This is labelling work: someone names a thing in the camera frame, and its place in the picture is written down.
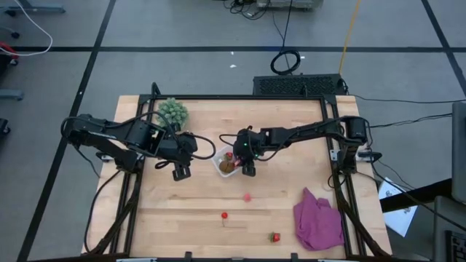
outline electronic device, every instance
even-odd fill
[[[254,95],[346,95],[339,74],[255,76]]]
[[[446,261],[466,261],[466,235],[446,230],[445,236]]]
[[[293,0],[292,7],[310,11],[317,7],[320,7],[322,3],[323,3],[323,0]],[[257,0],[256,4],[258,8],[289,7],[290,0]]]

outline pink cloth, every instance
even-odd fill
[[[303,189],[303,201],[293,208],[296,236],[307,250],[325,250],[343,245],[341,217],[327,199],[316,199]]]

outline white cable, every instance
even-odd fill
[[[17,53],[14,53],[14,52],[9,52],[9,51],[6,51],[5,49],[1,48],[0,47],[0,50],[7,53],[7,54],[10,54],[10,55],[17,55],[17,56],[33,56],[33,55],[41,55],[41,54],[44,54],[46,52],[49,52],[50,50],[50,47],[52,47],[52,44],[53,44],[53,38],[52,36],[49,35],[49,33],[47,33],[44,29],[42,29],[42,27],[40,27],[39,25],[36,24],[36,22],[34,22],[28,15],[28,13],[26,13],[26,11],[23,9],[23,6],[17,1],[15,0],[16,4],[21,8],[21,10],[23,11],[24,15],[31,21],[31,23],[33,23],[38,29],[40,29],[42,32],[44,32],[49,38],[50,38],[50,44],[48,46],[48,48],[46,48],[44,51],[41,51],[41,52],[35,52],[35,53],[30,53],[30,54],[17,54]]]

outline red fruit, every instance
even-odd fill
[[[273,241],[273,242],[279,242],[279,241],[280,241],[280,234],[275,233],[275,234],[274,234],[274,238],[273,238],[272,241]]]
[[[246,193],[242,199],[245,201],[245,202],[250,202],[251,198],[250,198],[250,194],[249,193]]]
[[[279,242],[280,241],[280,233],[275,233],[275,232],[272,232],[270,235],[269,235],[269,240],[270,242]]]

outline black floor stripe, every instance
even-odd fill
[[[103,18],[102,24],[100,25],[100,30],[97,35],[97,39],[95,40],[89,61],[87,62],[86,69],[84,70],[81,83],[79,84],[79,89],[76,92],[76,97],[71,107],[70,116],[76,116],[76,114],[78,113],[79,106],[81,105],[82,101],[82,96],[84,95],[84,91],[86,90],[87,83],[89,82],[89,78],[95,64],[95,59],[97,58],[98,49],[102,44],[103,36],[107,29],[111,13],[113,12],[115,6],[115,1],[116,0],[110,0],[110,2],[108,3],[105,16]],[[47,176],[47,179],[45,181],[44,188],[42,189],[41,196],[39,197],[39,202],[37,203],[36,210],[34,211],[31,223],[29,224],[29,228],[23,241],[23,245],[21,246],[20,253],[17,257],[17,261],[23,262],[28,260],[29,253],[31,252],[34,239],[36,238],[37,231],[42,220],[42,216],[44,214],[45,208],[47,207],[47,202],[49,201],[50,194],[52,193],[52,188],[55,183],[58,170],[60,169],[60,164],[62,162],[63,155],[66,150],[66,145],[66,140],[62,138],[58,145],[58,149],[55,153],[55,157],[53,159],[52,166],[50,167],[49,175]]]
[[[46,47],[13,47],[18,52],[39,52]],[[53,47],[50,52],[91,52],[94,47]],[[99,52],[278,52],[281,47],[100,47]],[[342,52],[343,47],[286,47],[300,52]],[[347,52],[444,52],[443,47],[348,47]],[[455,52],[466,52],[457,47]]]
[[[432,26],[434,27],[434,30],[437,33],[437,37],[440,40],[442,47],[445,49],[446,57],[449,59],[451,68],[453,69],[453,72],[458,79],[459,85],[463,89],[463,92],[466,94],[465,75],[463,74],[463,71],[458,65],[458,61],[453,54],[453,50],[458,50],[457,52],[460,52],[460,50],[464,48],[460,48],[460,49],[450,48],[450,45],[448,41],[446,40],[445,35],[442,32],[442,28],[440,27],[440,24],[438,23],[437,18],[435,17],[434,12],[432,11],[432,7],[430,6],[429,1],[422,0],[422,4],[424,5],[425,11],[427,12],[427,15],[429,16],[430,22],[432,23]]]

